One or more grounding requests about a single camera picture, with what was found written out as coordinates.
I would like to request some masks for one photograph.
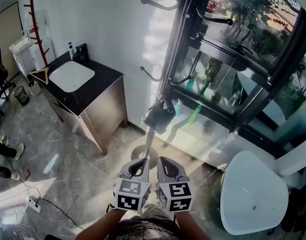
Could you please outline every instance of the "window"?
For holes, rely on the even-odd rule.
[[[257,85],[236,71],[233,61],[226,64],[219,58],[189,47],[183,65],[179,65],[176,80],[184,79],[190,72],[194,73],[194,77],[180,84],[180,87],[207,100],[211,106],[232,115]]]
[[[306,53],[289,82],[249,126],[286,151],[306,140]]]
[[[230,47],[270,73],[300,8],[295,0],[209,0],[206,17],[228,18],[234,23],[204,21],[199,34]]]

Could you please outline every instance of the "bathroom vanity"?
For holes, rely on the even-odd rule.
[[[107,154],[109,137],[119,125],[127,126],[123,74],[93,60],[76,63],[69,52],[48,67],[48,85],[39,83],[55,113]]]

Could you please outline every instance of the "sneaker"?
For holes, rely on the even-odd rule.
[[[11,179],[15,180],[15,181],[18,181],[20,178],[20,175],[18,172],[12,172],[11,173]]]
[[[16,148],[16,156],[14,157],[15,160],[18,160],[20,155],[24,152],[24,144],[21,143],[20,145],[18,145],[18,147]]]

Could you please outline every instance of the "faucet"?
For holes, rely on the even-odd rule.
[[[76,53],[73,56],[73,61],[87,64],[89,62],[87,44],[83,43],[76,47]]]

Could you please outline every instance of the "wooden clothes hanger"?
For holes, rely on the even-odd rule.
[[[31,73],[29,73],[29,75],[32,75],[33,77],[35,77],[36,79],[42,81],[43,83],[45,83],[46,85],[48,85],[48,76],[47,76],[47,73],[48,73],[48,67],[46,68],[43,68],[42,70],[39,70],[39,71],[32,71]],[[37,76],[36,74],[38,73],[42,73],[42,72],[45,72],[45,80],[42,80],[40,76]]]

